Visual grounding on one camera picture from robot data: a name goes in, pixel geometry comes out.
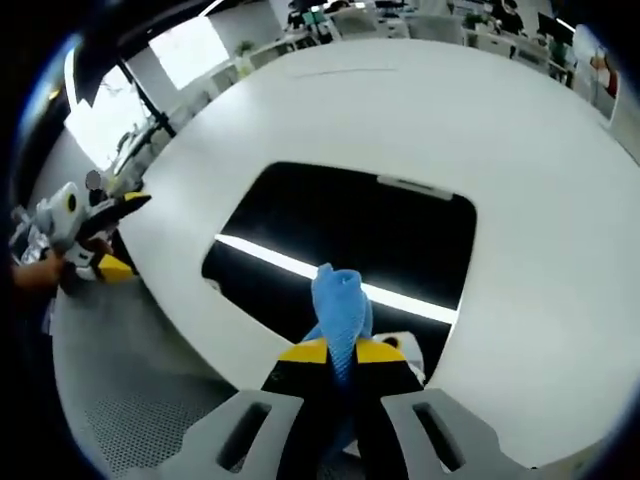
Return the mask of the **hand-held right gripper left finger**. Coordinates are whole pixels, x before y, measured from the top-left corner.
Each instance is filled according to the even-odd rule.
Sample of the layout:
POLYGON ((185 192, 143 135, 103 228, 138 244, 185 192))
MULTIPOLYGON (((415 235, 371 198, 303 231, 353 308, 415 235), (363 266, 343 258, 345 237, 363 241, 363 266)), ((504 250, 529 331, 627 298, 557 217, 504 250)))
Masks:
POLYGON ((260 390, 243 390, 190 427, 172 457, 174 479, 314 479, 331 443, 327 342, 299 343, 260 390))

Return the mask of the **person's left hand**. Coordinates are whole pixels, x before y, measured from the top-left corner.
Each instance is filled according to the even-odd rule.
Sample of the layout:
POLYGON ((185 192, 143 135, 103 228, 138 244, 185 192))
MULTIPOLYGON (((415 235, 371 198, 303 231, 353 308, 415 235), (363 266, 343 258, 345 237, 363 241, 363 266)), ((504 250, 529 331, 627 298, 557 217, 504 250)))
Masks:
POLYGON ((30 264, 13 265, 12 278, 18 289, 25 292, 56 288, 65 265, 63 256, 48 250, 44 260, 30 264))

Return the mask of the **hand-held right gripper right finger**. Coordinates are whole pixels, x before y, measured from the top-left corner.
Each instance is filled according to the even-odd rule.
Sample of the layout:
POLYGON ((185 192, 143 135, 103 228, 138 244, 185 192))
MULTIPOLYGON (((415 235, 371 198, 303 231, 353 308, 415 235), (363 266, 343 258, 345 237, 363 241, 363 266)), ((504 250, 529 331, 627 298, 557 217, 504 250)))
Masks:
POLYGON ((496 431, 440 389, 421 387, 404 355, 355 347, 354 427, 369 479, 522 479, 496 431))

